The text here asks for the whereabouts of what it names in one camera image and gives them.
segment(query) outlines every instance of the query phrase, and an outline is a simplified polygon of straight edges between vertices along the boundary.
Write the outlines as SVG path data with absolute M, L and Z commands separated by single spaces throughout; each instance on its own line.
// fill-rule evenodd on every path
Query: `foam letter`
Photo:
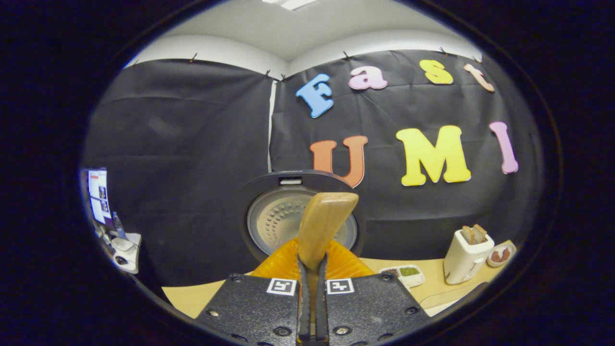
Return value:
M 365 176 L 365 155 L 363 146 L 367 143 L 367 137 L 356 135 L 344 139 L 344 145 L 348 147 L 350 156 L 350 171 L 343 177 L 346 183 L 356 187 Z M 314 169 L 333 173 L 333 149 L 337 146 L 334 140 L 321 140 L 310 145 L 309 149 L 314 153 Z
M 512 145 L 510 144 L 510 138 L 508 138 L 508 132 L 506 130 L 506 124 L 501 121 L 489 124 L 489 128 L 496 134 L 498 143 L 500 144 L 500 150 L 502 151 L 502 172 L 504 174 L 510 174 L 519 170 L 519 163 L 515 159 L 515 153 L 512 152 Z
M 404 129 L 395 136 L 403 142 L 406 153 L 406 175 L 402 177 L 402 185 L 418 186 L 425 183 L 427 179 L 421 173 L 421 163 L 431 181 L 437 183 L 445 160 L 444 181 L 456 183 L 470 180 L 471 173 L 466 167 L 461 148 L 461 129 L 457 126 L 442 126 L 435 147 L 419 129 Z
M 487 81 L 485 81 L 485 78 L 483 78 L 483 73 L 474 68 L 474 66 L 467 63 L 463 66 L 463 69 L 468 71 L 469 73 L 472 73 L 472 76 L 474 76 L 478 83 L 483 86 L 487 91 L 495 91 L 495 88 L 491 84 L 487 83 Z
M 436 60 L 421 60 L 419 66 L 425 70 L 425 77 L 434 84 L 452 84 L 453 76 Z
M 350 74 L 354 77 L 348 81 L 348 85 L 353 89 L 363 90 L 369 87 L 372 89 L 382 89 L 388 84 L 388 82 L 384 80 L 383 72 L 377 67 L 357 67 L 352 70 Z
M 301 87 L 295 96 L 301 96 L 307 105 L 312 108 L 312 118 L 318 118 L 327 109 L 333 106 L 333 100 L 326 100 L 323 95 L 331 96 L 331 88 L 324 82 L 329 80 L 329 76 L 324 73 L 319 74 Z

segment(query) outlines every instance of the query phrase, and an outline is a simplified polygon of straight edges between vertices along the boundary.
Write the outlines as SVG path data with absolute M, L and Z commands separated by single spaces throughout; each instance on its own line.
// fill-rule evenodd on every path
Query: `beige table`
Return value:
M 361 258 L 361 260 L 376 273 L 386 267 L 408 264 L 418 266 L 425 275 L 425 282 L 419 286 L 412 287 L 410 294 L 419 302 L 423 309 L 434 308 L 457 301 L 479 284 L 491 281 L 506 266 L 502 265 L 498 268 L 492 268 L 485 264 L 476 276 L 470 280 L 450 285 L 444 281 L 444 259 L 378 260 Z M 223 283 L 224 280 L 196 286 L 163 287 L 162 290 L 177 310 L 191 318 L 196 318 Z

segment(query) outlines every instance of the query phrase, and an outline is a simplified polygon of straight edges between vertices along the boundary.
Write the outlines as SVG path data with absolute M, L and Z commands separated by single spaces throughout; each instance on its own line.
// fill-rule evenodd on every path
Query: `bottle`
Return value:
M 120 238 L 126 238 L 126 233 L 124 232 L 124 227 L 122 227 L 122 222 L 119 220 L 116 212 L 113 212 L 113 226 L 116 229 L 117 234 L 119 234 Z

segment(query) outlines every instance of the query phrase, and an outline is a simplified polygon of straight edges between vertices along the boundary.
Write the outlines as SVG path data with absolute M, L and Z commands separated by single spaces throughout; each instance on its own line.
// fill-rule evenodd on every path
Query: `computer mouse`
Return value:
M 118 264 L 127 264 L 128 263 L 128 261 L 125 258 L 121 257 L 121 256 L 116 256 L 116 262 Z

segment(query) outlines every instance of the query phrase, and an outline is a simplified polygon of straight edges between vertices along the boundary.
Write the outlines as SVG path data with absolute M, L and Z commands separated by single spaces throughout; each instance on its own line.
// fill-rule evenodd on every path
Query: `wooden handle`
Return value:
M 359 202 L 356 193 L 321 192 L 308 203 L 299 226 L 298 252 L 303 264 L 318 270 L 335 233 Z

